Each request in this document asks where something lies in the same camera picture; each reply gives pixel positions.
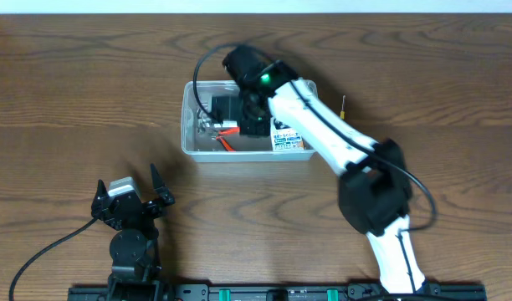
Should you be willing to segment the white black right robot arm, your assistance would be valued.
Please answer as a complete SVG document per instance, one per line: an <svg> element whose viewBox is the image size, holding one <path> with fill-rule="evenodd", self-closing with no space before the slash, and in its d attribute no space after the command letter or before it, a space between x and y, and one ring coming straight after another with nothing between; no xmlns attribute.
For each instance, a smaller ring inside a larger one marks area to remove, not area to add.
<svg viewBox="0 0 512 301"><path fill-rule="evenodd" d="M382 287L390 294L422 291L426 278L410 238L413 177L401 148L348 125L292 68L253 47L237 46L223 67L241 91L244 112L268 112L297 131L337 175L340 212L366 235Z"/></svg>

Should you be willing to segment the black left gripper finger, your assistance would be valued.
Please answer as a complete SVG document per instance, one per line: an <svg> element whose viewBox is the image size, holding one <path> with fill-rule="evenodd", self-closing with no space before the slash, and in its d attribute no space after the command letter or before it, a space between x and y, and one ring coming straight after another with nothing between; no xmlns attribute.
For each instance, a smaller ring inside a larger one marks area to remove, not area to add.
<svg viewBox="0 0 512 301"><path fill-rule="evenodd" d="M172 195L169 188L166 186L156 166L153 163L151 163L150 167L152 186L155 193L159 196L160 199L162 199L166 206L173 205L176 202L175 197Z"/></svg>
<svg viewBox="0 0 512 301"><path fill-rule="evenodd" d="M109 199L108 192L105 187L105 183L102 180L98 180L97 189L95 193L95 209L102 209L105 201Z"/></svg>

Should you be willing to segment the black yellow screwdriver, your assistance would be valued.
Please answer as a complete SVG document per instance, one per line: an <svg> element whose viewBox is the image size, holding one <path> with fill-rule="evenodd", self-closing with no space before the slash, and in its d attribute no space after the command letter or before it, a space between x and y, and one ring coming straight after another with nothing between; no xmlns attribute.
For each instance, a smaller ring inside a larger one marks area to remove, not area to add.
<svg viewBox="0 0 512 301"><path fill-rule="evenodd" d="M342 103L341 103L341 108L340 108L340 118L342 120L345 119L345 102L346 102L346 96L343 95L342 96Z"/></svg>

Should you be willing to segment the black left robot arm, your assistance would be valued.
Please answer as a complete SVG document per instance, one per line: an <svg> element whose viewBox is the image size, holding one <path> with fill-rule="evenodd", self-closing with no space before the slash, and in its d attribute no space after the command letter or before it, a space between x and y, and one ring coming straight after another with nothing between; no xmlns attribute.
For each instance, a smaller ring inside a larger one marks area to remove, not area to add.
<svg viewBox="0 0 512 301"><path fill-rule="evenodd" d="M98 181L91 216L116 230L110 242L107 300L165 300L171 294L169 285L159 279L162 266L155 220L166 214L175 198L156 166L150 168L156 197L147 202L141 200L129 176L108 186Z"/></svg>

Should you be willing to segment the silver ratchet wrench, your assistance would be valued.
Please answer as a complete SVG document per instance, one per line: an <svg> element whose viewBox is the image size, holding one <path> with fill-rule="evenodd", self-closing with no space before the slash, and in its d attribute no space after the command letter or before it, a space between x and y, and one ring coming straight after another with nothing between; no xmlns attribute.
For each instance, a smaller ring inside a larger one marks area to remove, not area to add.
<svg viewBox="0 0 512 301"><path fill-rule="evenodd" d="M214 121L203 110L197 111L197 133L200 135L211 135L222 128L222 124Z"/></svg>

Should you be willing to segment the blue white screwdriver box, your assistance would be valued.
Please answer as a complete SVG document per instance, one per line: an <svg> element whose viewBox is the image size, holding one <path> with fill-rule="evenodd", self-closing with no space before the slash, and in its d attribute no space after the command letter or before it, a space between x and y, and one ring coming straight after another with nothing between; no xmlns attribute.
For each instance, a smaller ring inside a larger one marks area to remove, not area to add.
<svg viewBox="0 0 512 301"><path fill-rule="evenodd" d="M302 136L274 117L270 119L270 138L273 151L302 151L305 148Z"/></svg>

